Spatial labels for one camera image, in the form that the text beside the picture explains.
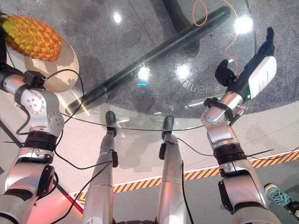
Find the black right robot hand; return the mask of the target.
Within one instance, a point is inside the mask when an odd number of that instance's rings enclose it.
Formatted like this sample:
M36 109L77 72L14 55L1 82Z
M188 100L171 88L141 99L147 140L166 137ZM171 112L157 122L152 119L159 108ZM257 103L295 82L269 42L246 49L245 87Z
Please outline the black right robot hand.
M243 103L255 98L273 80L276 71L274 30L268 27L265 42L245 65L240 75L228 68L228 60L225 59L217 67L215 78L227 87L227 95L235 95L238 101Z

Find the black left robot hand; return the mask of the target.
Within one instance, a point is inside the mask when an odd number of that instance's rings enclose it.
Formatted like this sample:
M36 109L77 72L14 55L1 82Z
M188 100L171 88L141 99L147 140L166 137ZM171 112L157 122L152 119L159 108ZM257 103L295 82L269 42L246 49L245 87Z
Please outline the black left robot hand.
M21 75L23 73L7 64L7 48L4 40L4 31L0 29L0 76Z

